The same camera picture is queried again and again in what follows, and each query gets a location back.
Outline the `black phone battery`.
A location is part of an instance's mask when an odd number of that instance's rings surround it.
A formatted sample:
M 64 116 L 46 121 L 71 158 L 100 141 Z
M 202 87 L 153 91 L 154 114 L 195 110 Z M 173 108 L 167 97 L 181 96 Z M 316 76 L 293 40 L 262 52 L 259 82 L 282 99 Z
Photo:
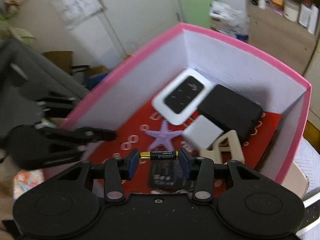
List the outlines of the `black phone battery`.
M 151 162 L 148 186 L 165 191 L 191 191 L 194 181 L 186 180 L 178 160 L 154 160 Z

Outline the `white charger cube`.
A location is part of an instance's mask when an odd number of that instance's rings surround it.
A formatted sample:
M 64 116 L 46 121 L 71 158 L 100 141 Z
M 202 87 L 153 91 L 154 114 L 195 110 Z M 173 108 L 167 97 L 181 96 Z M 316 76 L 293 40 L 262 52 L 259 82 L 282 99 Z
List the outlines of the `white charger cube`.
M 223 130 L 203 115 L 199 115 L 182 133 L 195 149 L 208 149 L 223 135 Z

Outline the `AA battery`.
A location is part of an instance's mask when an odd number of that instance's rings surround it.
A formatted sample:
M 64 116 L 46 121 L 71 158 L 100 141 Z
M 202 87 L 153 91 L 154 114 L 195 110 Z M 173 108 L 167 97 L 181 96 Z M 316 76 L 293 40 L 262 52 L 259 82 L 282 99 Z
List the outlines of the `AA battery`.
M 178 151 L 140 152 L 140 159 L 150 160 L 176 160 Z

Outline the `beige plastic clip holder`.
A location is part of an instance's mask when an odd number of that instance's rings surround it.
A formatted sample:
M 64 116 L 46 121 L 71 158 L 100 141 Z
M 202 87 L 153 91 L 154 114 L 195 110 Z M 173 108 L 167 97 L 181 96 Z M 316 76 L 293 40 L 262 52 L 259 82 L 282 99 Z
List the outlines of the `beige plastic clip holder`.
M 229 152 L 232 160 L 245 163 L 238 134 L 235 130 L 230 130 L 216 139 L 211 150 L 201 149 L 200 156 L 211 159 L 215 164 L 223 164 L 222 154 L 224 152 Z

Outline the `purple starfish toy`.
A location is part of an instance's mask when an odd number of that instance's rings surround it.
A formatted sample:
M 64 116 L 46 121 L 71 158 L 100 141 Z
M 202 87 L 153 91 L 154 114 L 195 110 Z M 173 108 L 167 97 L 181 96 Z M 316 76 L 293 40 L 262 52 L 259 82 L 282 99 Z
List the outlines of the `purple starfish toy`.
M 168 122 L 163 120 L 159 131 L 145 131 L 146 135 L 154 138 L 154 141 L 148 147 L 148 151 L 154 150 L 158 146 L 163 146 L 167 151 L 173 151 L 174 146 L 172 144 L 172 139 L 181 136 L 182 133 L 182 130 L 170 130 Z

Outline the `black power bank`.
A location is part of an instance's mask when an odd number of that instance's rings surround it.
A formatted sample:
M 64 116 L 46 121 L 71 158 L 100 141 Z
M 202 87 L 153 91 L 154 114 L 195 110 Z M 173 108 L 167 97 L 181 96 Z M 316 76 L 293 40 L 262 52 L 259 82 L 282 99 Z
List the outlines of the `black power bank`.
M 197 111 L 224 132 L 235 130 L 240 142 L 249 139 L 263 114 L 261 106 L 222 85 L 210 91 Z

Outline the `white portable wifi router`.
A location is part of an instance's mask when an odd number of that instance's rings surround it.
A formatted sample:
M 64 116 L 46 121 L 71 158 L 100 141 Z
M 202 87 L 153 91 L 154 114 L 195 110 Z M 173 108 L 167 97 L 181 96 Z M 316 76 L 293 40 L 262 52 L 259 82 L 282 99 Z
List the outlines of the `white portable wifi router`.
M 153 98 L 152 106 L 170 124 L 178 126 L 191 117 L 213 88 L 199 72 L 185 69 Z

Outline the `pink storage box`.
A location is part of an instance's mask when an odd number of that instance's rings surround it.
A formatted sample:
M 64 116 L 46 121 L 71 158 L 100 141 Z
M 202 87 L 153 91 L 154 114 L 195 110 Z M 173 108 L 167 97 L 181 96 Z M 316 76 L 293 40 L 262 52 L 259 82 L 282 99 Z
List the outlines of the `pink storage box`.
M 118 129 L 153 99 L 149 115 L 184 123 L 217 85 L 281 114 L 262 174 L 282 183 L 303 135 L 311 84 L 275 57 L 221 33 L 179 23 L 122 62 L 62 123 Z

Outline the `rose gold square tin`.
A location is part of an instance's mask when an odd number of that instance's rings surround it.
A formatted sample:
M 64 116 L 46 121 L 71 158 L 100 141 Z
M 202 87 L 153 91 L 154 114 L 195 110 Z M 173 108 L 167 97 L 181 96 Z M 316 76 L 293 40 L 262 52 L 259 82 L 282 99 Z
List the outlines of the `rose gold square tin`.
M 308 177 L 298 164 L 293 161 L 281 185 L 296 194 L 300 199 L 303 199 L 309 184 Z

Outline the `red glasses cloth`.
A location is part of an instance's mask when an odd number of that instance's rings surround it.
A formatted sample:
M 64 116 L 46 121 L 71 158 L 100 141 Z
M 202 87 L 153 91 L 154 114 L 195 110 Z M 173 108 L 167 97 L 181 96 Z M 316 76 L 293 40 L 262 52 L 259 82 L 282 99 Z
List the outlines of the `red glasses cloth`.
M 115 141 L 104 142 L 89 156 L 93 164 L 103 164 L 110 158 L 125 158 L 134 148 L 141 152 L 149 151 L 155 138 L 148 131 L 159 131 L 163 117 L 147 102 L 117 131 Z M 277 132 L 281 114 L 265 112 L 249 138 L 242 143 L 244 163 L 258 169 L 267 147 Z M 204 116 L 195 112 L 186 123 L 180 126 L 168 124 L 171 131 L 182 131 L 182 135 L 171 140 L 174 149 L 185 148 L 190 154 L 198 156 L 202 149 L 212 147 L 215 140 L 223 135 L 223 130 Z M 140 160 L 131 181 L 123 181 L 126 193 L 174 193 L 192 191 L 193 182 L 183 177 L 179 162 Z

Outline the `cardboard box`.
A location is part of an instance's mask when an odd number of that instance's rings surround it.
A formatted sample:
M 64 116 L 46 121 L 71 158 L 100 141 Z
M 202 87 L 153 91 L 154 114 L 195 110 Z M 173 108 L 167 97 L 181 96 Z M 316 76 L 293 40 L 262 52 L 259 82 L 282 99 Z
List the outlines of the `cardboard box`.
M 67 74 L 71 74 L 73 52 L 72 51 L 47 51 L 42 55 L 62 69 Z

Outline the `white plastic bag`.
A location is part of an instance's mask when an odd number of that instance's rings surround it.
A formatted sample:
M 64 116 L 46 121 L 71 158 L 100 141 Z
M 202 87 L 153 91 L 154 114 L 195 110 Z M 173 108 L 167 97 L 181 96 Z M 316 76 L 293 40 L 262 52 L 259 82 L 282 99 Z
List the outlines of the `white plastic bag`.
M 50 0 L 50 2 L 68 29 L 74 29 L 103 9 L 98 0 Z

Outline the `white paper pack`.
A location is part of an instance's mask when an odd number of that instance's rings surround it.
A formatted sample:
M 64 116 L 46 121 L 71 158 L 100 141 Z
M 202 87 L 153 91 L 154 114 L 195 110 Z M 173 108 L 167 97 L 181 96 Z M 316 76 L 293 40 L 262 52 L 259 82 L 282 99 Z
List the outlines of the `white paper pack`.
M 248 42 L 249 16 L 226 3 L 213 1 L 209 11 L 210 28 L 214 31 Z

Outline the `wooden bookshelf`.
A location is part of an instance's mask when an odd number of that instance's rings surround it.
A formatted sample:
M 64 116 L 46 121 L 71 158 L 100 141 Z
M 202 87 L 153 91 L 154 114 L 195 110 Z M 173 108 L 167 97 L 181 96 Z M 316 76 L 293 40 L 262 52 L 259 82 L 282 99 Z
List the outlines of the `wooden bookshelf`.
M 283 0 L 292 2 L 298 10 L 305 0 Z M 308 0 L 319 7 L 319 0 Z M 249 15 L 250 45 L 270 54 L 303 75 L 313 57 L 319 41 L 319 18 L 315 33 L 307 27 L 284 17 L 284 6 L 266 0 L 266 8 L 261 9 L 247 0 Z

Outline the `green folding board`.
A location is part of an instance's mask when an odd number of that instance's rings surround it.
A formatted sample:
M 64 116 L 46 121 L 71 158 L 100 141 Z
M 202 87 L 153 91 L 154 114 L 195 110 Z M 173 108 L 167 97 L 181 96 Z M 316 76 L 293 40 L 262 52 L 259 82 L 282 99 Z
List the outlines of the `green folding board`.
M 213 1 L 214 0 L 182 0 L 185 22 L 210 29 L 209 12 Z

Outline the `white jar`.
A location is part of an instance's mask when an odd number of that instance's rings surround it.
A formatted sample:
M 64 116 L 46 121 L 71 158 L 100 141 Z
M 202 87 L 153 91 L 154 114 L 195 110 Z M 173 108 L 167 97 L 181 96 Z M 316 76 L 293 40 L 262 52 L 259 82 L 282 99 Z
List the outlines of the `white jar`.
M 300 5 L 291 0 L 285 0 L 283 6 L 283 16 L 291 21 L 297 22 Z

